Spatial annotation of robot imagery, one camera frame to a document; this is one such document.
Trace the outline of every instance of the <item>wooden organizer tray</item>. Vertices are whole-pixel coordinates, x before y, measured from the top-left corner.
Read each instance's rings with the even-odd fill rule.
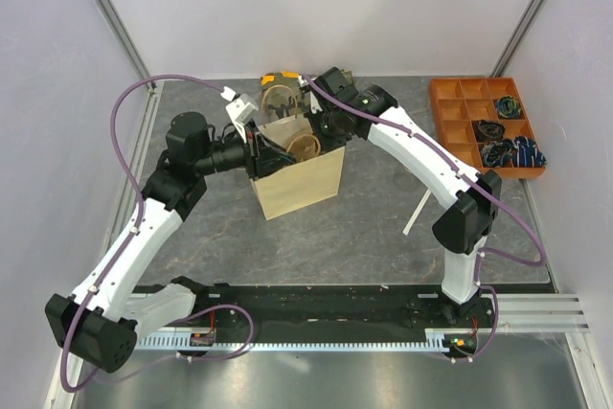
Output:
[[[521,117],[499,119],[494,102],[503,96],[516,97],[521,104]],[[519,97],[513,79],[432,79],[430,81],[430,103],[434,113],[439,143],[463,162],[486,172],[481,161],[481,147],[477,143],[472,123],[492,120],[505,127],[505,137],[514,139],[524,135],[534,139],[533,130],[526,116],[526,107]],[[544,167],[517,168],[509,162],[495,168],[502,177],[535,179]]]

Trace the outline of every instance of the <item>white wall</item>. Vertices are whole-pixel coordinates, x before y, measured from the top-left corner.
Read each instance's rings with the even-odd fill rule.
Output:
[[[100,257],[123,178],[108,119],[135,80],[93,0],[0,0],[2,407],[42,407],[59,352],[44,306]],[[121,113],[126,148],[144,103]]]
[[[529,0],[113,0],[152,73],[488,74]]]
[[[554,274],[613,378],[613,0],[548,0],[508,74],[549,160],[530,190]]]

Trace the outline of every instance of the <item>gray tabletop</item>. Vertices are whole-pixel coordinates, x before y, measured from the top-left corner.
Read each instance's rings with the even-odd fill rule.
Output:
[[[426,77],[360,78],[383,86],[413,120],[435,135]],[[253,96],[258,80],[226,85]],[[195,83],[167,82],[157,112],[143,177],[154,170],[165,134],[180,112],[202,112],[209,123],[227,124],[225,101]],[[431,226],[443,209],[431,197],[408,237],[401,231],[425,186],[385,151],[355,139],[347,145],[338,196],[269,221],[264,219],[244,171],[209,176],[209,190],[170,237],[141,284],[165,284],[188,276],[204,284],[435,284],[443,279],[443,249]],[[506,180],[503,201],[532,222],[522,184]],[[537,251],[506,215],[500,214],[488,245],[534,261]],[[533,269],[486,257],[484,283],[546,283],[546,268]]]

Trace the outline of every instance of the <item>beige box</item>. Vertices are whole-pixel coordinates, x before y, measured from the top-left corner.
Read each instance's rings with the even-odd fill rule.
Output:
[[[288,117],[260,127],[275,143],[287,148],[292,139],[311,133],[304,116]],[[285,167],[251,181],[266,220],[282,216],[338,194],[345,148]]]

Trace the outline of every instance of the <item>purple cable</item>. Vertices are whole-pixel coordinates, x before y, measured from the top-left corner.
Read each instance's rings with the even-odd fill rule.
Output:
[[[434,150],[444,160],[444,162],[447,165],[449,165],[449,167],[451,168],[451,170],[453,172],[457,173],[457,172],[460,171],[460,168],[458,167],[458,165],[456,165],[456,163],[447,156],[447,154],[445,153],[445,151],[441,147],[439,147],[436,143],[432,142],[431,140],[429,140],[425,136],[421,135],[420,133],[414,133],[407,126],[400,125],[400,124],[397,124],[397,123],[394,123],[394,122],[390,122],[389,120],[381,119],[381,118],[379,118],[379,117],[377,117],[375,115],[366,114],[364,112],[361,112],[361,111],[351,107],[350,105],[346,105],[346,104],[338,101],[337,99],[335,99],[333,96],[331,96],[328,93],[326,93],[319,86],[317,86],[315,84],[315,82],[313,81],[313,79],[311,79],[309,76],[303,75],[303,78],[308,82],[310,87],[313,90],[315,90],[315,92],[317,94],[319,94],[321,97],[323,97],[325,100],[331,102],[332,104],[340,107],[343,110],[346,110],[346,111],[352,113],[353,115],[356,115],[356,116],[361,117],[363,119],[369,120],[369,121],[374,122],[376,124],[382,124],[382,125],[390,126],[392,128],[398,129],[398,130],[408,134],[410,137],[415,137],[416,139],[419,139],[421,142],[423,142],[424,144],[429,146],[432,150]],[[475,191],[480,193],[482,196],[484,196],[491,203],[493,203],[498,208],[500,208],[505,213],[507,213],[507,215],[509,215],[515,222],[517,222],[517,224],[519,224],[519,226],[522,229],[524,229],[526,231],[526,233],[528,234],[530,239],[536,245],[536,248],[538,249],[538,253],[540,254],[540,259],[538,261],[526,261],[525,259],[518,258],[517,256],[515,256],[513,254],[507,253],[507,252],[502,251],[502,250],[497,249],[497,248],[490,248],[490,247],[487,247],[487,246],[481,248],[481,251],[484,252],[484,253],[495,254],[497,256],[501,256],[501,257],[509,259],[511,261],[522,263],[524,265],[528,265],[530,267],[541,267],[541,266],[545,265],[547,263],[547,251],[545,250],[545,246],[543,245],[543,242],[540,240],[540,238],[538,237],[536,232],[530,227],[530,225],[528,225],[528,223],[526,223],[526,221],[524,219],[522,219],[522,217],[513,208],[507,206],[505,203],[503,203],[502,201],[497,199],[491,193],[488,193],[487,191],[485,191],[483,188],[481,188],[478,184],[476,184],[474,181],[472,181],[465,174],[462,175],[462,179],[468,185],[470,185]],[[475,271],[474,271],[474,280],[475,280],[475,282],[479,281],[479,269],[480,268],[481,268],[481,258],[477,258],[477,261],[475,262]]]
[[[212,311],[216,311],[216,310],[222,310],[222,309],[231,309],[231,310],[237,310],[240,313],[242,313],[245,318],[247,318],[247,321],[249,322],[249,335],[247,336],[247,339],[245,340],[245,342],[235,351],[228,353],[228,354],[224,354],[222,356],[200,356],[200,357],[193,357],[192,361],[222,361],[225,359],[232,359],[234,357],[239,356],[241,353],[243,353],[247,347],[249,347],[249,345],[251,345],[251,341],[253,340],[253,336],[255,334],[255,330],[256,330],[256,326],[254,324],[253,318],[251,317],[251,315],[249,314],[249,312],[247,310],[245,310],[243,307],[239,307],[239,306],[233,306],[232,304],[221,304],[219,306],[213,306],[213,307],[209,307],[209,308],[205,308],[204,310],[200,310],[197,313],[194,313],[193,315],[190,315],[186,318],[182,318],[180,320],[176,320],[174,323],[183,323],[186,321],[190,321],[193,320],[195,318],[198,318],[200,316],[204,316],[207,313],[211,313]],[[143,366],[140,369],[137,369],[136,371],[128,374],[128,375],[124,375],[121,378],[117,378],[114,380],[107,380],[107,379],[102,379],[99,377],[95,377],[94,380],[96,380],[98,383],[101,383],[103,385],[115,385],[117,383],[122,383],[125,382],[126,380],[146,371],[147,369],[150,369],[154,366],[157,366],[160,363],[164,363],[166,361],[169,361],[171,359],[175,358],[175,356],[173,354],[167,355],[167,356],[162,356],[158,359],[155,359],[153,361],[151,361],[150,363],[146,364],[145,366]]]
[[[127,176],[127,179],[130,182],[130,185],[132,186],[132,189],[134,189],[134,192],[136,194],[136,203],[137,203],[137,209],[138,209],[137,215],[136,215],[136,221],[134,222],[134,227],[136,228],[140,227],[141,222],[143,220],[143,215],[145,214],[145,201],[143,200],[143,195],[141,194],[141,190],[138,186],[138,181],[136,180],[136,177],[134,177],[134,174],[132,174],[132,171],[130,171],[130,167],[127,164],[127,161],[125,160],[124,155],[122,154],[122,151],[119,147],[119,142],[117,140],[117,113],[119,111],[119,108],[122,105],[122,102],[124,102],[125,98],[130,93],[132,93],[135,89],[143,85],[146,85],[148,83],[152,83],[158,80],[193,81],[195,83],[200,83],[205,86],[208,86],[209,88],[213,88],[214,90],[218,92],[223,92],[222,87],[214,83],[211,83],[209,81],[203,80],[203,79],[197,79],[196,77],[190,77],[190,76],[182,76],[179,74],[162,74],[159,76],[153,76],[147,79],[139,80],[136,83],[131,84],[120,95],[120,97],[115,101],[115,105],[113,106],[113,110],[111,111],[111,126],[110,126],[111,141],[113,143],[113,149],[115,150],[115,153],[122,167],[122,170],[124,170],[125,175]],[[127,246],[129,245],[129,243],[132,241],[133,238],[134,238],[133,233],[130,232],[129,234],[127,234],[127,237],[125,237],[122,244],[119,246],[119,248],[117,248],[117,252],[110,259],[106,267],[101,271],[96,281],[94,281],[93,286],[100,287],[100,285],[104,281],[104,278],[106,278],[108,273],[113,268],[113,265],[115,265],[119,257],[124,253],[124,250],[127,248]],[[75,393],[78,390],[82,389],[85,385],[91,382],[91,380],[94,378],[94,375],[98,371],[97,369],[95,369],[88,377],[85,378],[83,382],[75,386],[72,386],[70,382],[68,381],[68,356],[70,354],[70,346],[75,336],[75,331],[77,330],[77,324],[79,323],[81,316],[83,316],[83,313],[85,312],[85,309],[87,308],[87,305],[91,302],[93,297],[94,297],[94,294],[89,292],[83,298],[83,302],[81,302],[81,304],[79,305],[79,308],[77,308],[77,312],[75,313],[75,316],[73,317],[73,320],[71,321],[70,326],[68,327],[68,331],[66,332],[66,339],[64,341],[64,346],[62,347],[61,358],[60,358],[60,363],[59,363],[59,379],[61,381],[62,388],[67,393]]]

